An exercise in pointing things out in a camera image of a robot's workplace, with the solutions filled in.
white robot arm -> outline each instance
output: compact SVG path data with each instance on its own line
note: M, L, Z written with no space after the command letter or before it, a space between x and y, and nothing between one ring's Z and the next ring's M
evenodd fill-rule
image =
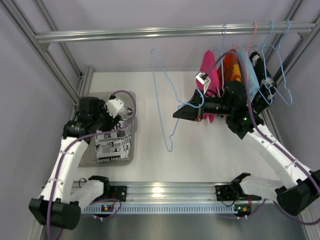
M205 74L198 74L196 78L203 76L206 77ZM189 103L199 106L201 102L202 97L196 90ZM280 178L280 181L275 181L242 173L233 179L231 184L219 188L220 198L225 197L224 200L236 201L246 198L248 195L255 195L278 203L288 214L296 216L319 197L315 186L306 173L309 173L319 185L320 170L311 171L310 168L293 157L272 136L268 127L263 124L263 120L253 112L260 132L254 128L247 107L247 96L243 83L230 81L225 85L222 97L206 96L204 104L200 108L184 105L173 114L173 117L199 122L203 119L204 114L227 116L226 124L229 129L251 145Z
M96 199L110 198L110 182L103 176L92 176L83 187L73 194L71 191L80 160L91 140L85 136L94 135L97 130L111 131L121 119L119 112L124 106L115 96L111 96L107 103L96 97L80 99L79 111L64 126L60 151L50 178L39 198L32 198L29 203L31 213L40 224L47 224L49 203L52 203L50 225L72 230L86 206Z

blue wire hanger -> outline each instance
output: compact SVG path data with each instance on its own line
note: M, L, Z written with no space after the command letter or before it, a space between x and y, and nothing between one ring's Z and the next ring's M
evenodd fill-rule
M223 35L223 40L221 44L221 51L220 55L224 53L224 47L225 47L225 40L226 40L226 33L227 33L227 24L224 22L224 35ZM225 75L224 75L224 59L221 59L221 75L222 75L222 91L225 91Z
M157 55L157 58L158 58L158 61L159 61L159 68L163 71L165 77L168 79L169 83L172 86L172 89L173 89L174 95L175 95L175 99L179 103L181 103L181 105L178 106L178 109L181 108L183 105L189 105L189 106L191 106L191 107L193 107L195 109L201 108L203 106L203 104L205 103L205 97L204 97L203 93L197 88L197 91L199 92L199 94L200 94L200 96L202 98L202 102L201 102L201 104L199 106L195 106L195 105L192 105L192 104L190 104L188 102L183 102L183 101L179 100L178 99L178 93L177 93L177 90L176 90L176 87L175 87L174 83L172 82L172 80L168 76L166 70L162 67L162 62L161 62L161 58L160 58L159 52L155 48L151 50L153 83L154 83L154 89L155 89L156 104L157 104L157 108L158 108L160 124L161 124L161 129L162 129L162 135L163 135L163 139L164 139L164 143L165 143L165 148L167 149L168 152L172 152L173 149L174 149L174 143L173 143L172 137L175 135L175 132L176 132L176 129L177 129L177 126L178 126L178 122L179 122L179 118L176 120L175 125L174 125L174 129L172 131L172 134L169 136L169 140L171 142L171 146L169 148L168 147L168 143L167 143L167 139L166 139L165 128L164 128L164 123L163 123L163 120L162 120L161 110L160 110L158 87L157 87L157 80L156 80L156 74L155 74L156 66L155 66L155 59L154 59L154 56L153 56L153 52L155 52L156 55Z
M282 42L284 41L285 36L288 34L288 32L289 32L289 30L290 30L291 21L290 21L290 20L287 20L287 22L288 22L288 29L287 29L286 33L285 33L285 34L282 36L282 38L280 39L278 46L277 46L276 48L275 48L274 46L272 46L272 47L273 47L273 49L276 50L276 54L278 55L279 60L280 60L280 63L281 63L281 71L282 71L283 80L284 80L284 85L283 85L283 86L284 86L284 88L288 91L288 94L289 94L289 97L290 97L290 103L288 103L288 102L285 100L285 98L280 94L280 92L278 91L278 89L277 89L276 87L275 87L274 89L275 89L275 91L279 94L279 96L282 98L282 100L285 102L285 104L287 104L288 106L291 106L292 103L293 103L293 99L292 99L292 95L291 95L290 89L287 88L287 80L286 80L286 75L285 75L285 71L284 71L284 66L283 66L283 62L282 62L282 59L281 59L281 56L280 56L280 53L279 53L279 50L280 50L280 48L281 48L281 44L282 44Z
M271 101L269 102L269 101L265 98L265 96L262 94L260 88L258 89L258 91L259 91L259 93L261 94L261 96L263 97L263 99L266 101L266 103L267 103L268 105L271 105L271 104L273 103L273 100L274 100L273 94L272 94L272 92L271 92L271 90L270 90L270 87L268 86L266 57L265 57L265 53L264 53L264 48L266 47L266 43L268 42L268 39L269 39L270 35L273 33L274 27L275 27L274 21L270 21L270 23L272 24L271 31L269 32L268 36L266 36L266 38L265 38L262 46L259 47L259 49L261 50L262 56L263 56L264 78L265 78L264 86L265 86L265 88L268 89L268 91L269 91L269 95L270 95L270 97L271 97Z

cable tie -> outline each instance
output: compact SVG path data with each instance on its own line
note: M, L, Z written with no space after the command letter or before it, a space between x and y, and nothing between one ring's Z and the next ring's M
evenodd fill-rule
M269 146L268 147L271 147L271 146L273 146L274 144L276 144L278 142L278 140L276 139L276 140L273 140L272 142L270 142L270 144L269 144Z
M72 151L72 152L67 152L67 151L62 151L60 150L59 151L60 154L64 154L64 155L74 155L75 153Z
M291 162L290 164L286 165L285 168L288 169L288 168L290 168L292 165L295 165L297 162L298 162L298 159L295 158L294 161Z
M50 182L50 181L53 181L53 182L61 182L61 183L64 182L63 180L59 180L59 179L56 179L56 178L49 178L49 182Z

clothing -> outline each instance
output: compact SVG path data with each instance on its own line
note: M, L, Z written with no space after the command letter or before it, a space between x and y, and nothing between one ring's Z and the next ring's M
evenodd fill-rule
M212 66L215 64L215 62L216 62L216 59L215 59L215 55L213 54L213 52L210 50L206 51L203 56L200 72L207 73L212 68ZM214 67L214 69L208 74L208 77L211 79L208 90L211 90L211 91L217 93L217 95L219 95L218 92L221 91L221 88L220 88L220 83L219 83L219 78L218 78L218 73L217 73L216 67ZM195 80L195 82L196 82L197 87L203 91L204 86L198 80ZM206 94L209 96L214 96L214 94L209 91ZM209 119L210 123L212 123L214 121L215 117L216 117L216 115L213 115L213 114L205 114L203 116L203 119Z
M251 61L249 60L249 57L247 56L247 52L242 49L237 49L236 52L239 54L240 59L242 60L245 71L247 72L248 67L248 79L249 79L249 88L250 88L250 100L251 102L254 100L258 89L259 89L259 82L254 70L254 67L252 66Z
M229 52L236 52L235 49L230 49ZM222 66L218 69L218 77L220 86L222 88ZM238 81L242 82L242 76L239 67L238 58L235 55L227 54L223 59L223 77L224 77L224 85L226 85L230 81Z
M268 102L271 103L271 100L275 94L274 87L277 86L277 84L274 82L274 80L271 78L271 75L266 69L265 73L265 65L264 61L259 55L257 51L253 51L250 55L250 61L252 63L255 75L258 79L259 86L260 86L260 92L258 92L253 101L252 101L252 108L256 113L261 113L266 107L269 106Z

light blue shirt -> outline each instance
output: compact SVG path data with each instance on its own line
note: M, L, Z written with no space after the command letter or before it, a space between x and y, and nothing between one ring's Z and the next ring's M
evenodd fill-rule
M249 88L250 88L250 98L251 98L250 100L252 102L252 100L254 99L259 89L259 82L257 79L257 75L255 73L254 67L252 66L252 63L249 57L247 56L246 51L241 49L236 49L236 53L239 54L246 72L247 72L247 61L248 61L248 67L249 67L248 78L249 78Z

